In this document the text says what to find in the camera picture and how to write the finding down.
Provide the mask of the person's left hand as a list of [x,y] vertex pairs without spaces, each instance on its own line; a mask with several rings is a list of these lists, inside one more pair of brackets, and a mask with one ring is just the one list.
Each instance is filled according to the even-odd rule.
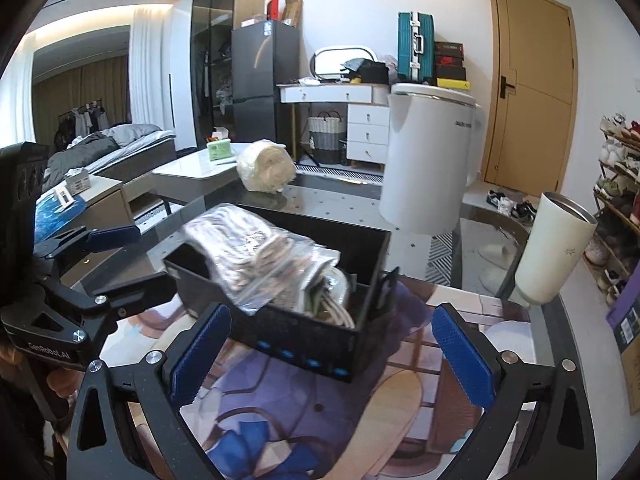
[[[12,346],[1,346],[1,377],[7,382],[25,388],[26,382],[20,371],[24,356]],[[68,399],[80,387],[84,373],[79,370],[55,368],[47,377],[47,385],[60,398]]]

